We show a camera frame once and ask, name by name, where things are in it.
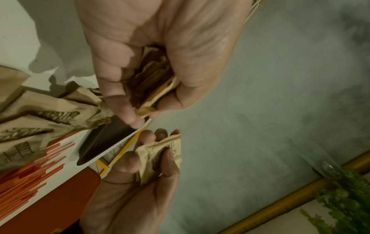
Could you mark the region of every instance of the transparent plastic object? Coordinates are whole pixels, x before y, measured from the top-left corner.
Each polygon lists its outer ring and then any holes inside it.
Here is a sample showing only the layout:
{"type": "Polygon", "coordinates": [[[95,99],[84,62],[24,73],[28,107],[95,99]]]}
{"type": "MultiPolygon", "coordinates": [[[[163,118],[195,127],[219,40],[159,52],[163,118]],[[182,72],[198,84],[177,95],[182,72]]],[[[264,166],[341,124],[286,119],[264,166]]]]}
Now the transparent plastic object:
{"type": "Polygon", "coordinates": [[[330,180],[341,177],[342,168],[316,142],[304,135],[287,138],[289,144],[321,175],[330,180]]]}

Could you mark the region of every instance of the hand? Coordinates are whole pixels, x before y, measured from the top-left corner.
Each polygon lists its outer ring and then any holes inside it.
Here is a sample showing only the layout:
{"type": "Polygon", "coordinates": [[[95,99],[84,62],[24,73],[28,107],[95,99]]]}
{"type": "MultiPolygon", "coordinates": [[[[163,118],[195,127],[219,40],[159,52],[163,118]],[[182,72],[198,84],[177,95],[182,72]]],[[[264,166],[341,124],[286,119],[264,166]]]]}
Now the hand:
{"type": "MultiPolygon", "coordinates": [[[[175,130],[171,135],[179,134],[175,130]]],[[[167,131],[143,131],[135,149],[167,137],[167,131]]],[[[162,175],[140,185],[136,173],[141,167],[139,156],[126,152],[102,179],[80,219],[84,234],[154,234],[167,214],[179,180],[179,168],[170,149],[163,153],[162,175]]]]}
{"type": "Polygon", "coordinates": [[[251,5],[252,0],[76,0],[102,95],[133,128],[144,120],[133,111],[122,81],[139,66],[143,47],[165,46],[181,81],[160,99],[158,111],[187,108],[217,83],[251,5]]]}

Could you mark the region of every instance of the person's left hand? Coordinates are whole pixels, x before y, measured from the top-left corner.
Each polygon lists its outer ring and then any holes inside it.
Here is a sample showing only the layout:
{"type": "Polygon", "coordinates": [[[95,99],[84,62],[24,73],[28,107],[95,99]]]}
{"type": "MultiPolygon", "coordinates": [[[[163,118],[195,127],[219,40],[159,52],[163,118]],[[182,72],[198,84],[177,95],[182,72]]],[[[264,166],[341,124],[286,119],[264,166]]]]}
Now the person's left hand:
{"type": "MultiPolygon", "coordinates": [[[[175,130],[171,135],[179,134],[175,130]]],[[[163,140],[167,131],[143,131],[135,149],[143,144],[163,140]]],[[[167,214],[179,180],[179,168],[172,151],[163,153],[161,176],[140,185],[136,173],[141,167],[135,151],[126,152],[102,179],[80,219],[84,234],[154,234],[167,214]]]]}

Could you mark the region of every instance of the white cable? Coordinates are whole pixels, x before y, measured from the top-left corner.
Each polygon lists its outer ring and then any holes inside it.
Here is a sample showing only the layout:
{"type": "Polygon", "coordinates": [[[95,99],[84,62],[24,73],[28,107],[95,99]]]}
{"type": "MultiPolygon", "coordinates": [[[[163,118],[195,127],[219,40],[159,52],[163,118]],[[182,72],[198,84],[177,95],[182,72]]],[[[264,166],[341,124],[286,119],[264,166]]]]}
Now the white cable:
{"type": "Polygon", "coordinates": [[[248,20],[249,20],[249,18],[253,15],[253,13],[256,11],[256,9],[257,9],[257,7],[259,6],[259,4],[261,3],[261,0],[258,0],[258,1],[256,1],[253,5],[252,5],[252,7],[251,7],[251,9],[249,10],[249,15],[248,15],[248,18],[246,19],[246,21],[244,22],[244,23],[246,23],[248,20]]]}

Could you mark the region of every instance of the person's right hand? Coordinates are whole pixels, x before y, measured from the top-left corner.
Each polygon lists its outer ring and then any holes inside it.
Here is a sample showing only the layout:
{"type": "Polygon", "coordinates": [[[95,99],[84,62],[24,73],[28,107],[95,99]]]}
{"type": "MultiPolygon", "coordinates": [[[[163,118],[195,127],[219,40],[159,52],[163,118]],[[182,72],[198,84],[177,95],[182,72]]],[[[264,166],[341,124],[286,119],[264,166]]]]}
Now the person's right hand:
{"type": "Polygon", "coordinates": [[[76,0],[102,95],[133,128],[144,120],[134,112],[123,79],[139,66],[143,47],[164,46],[181,81],[159,100],[158,111],[187,108],[217,83],[251,5],[252,0],[76,0]]]}

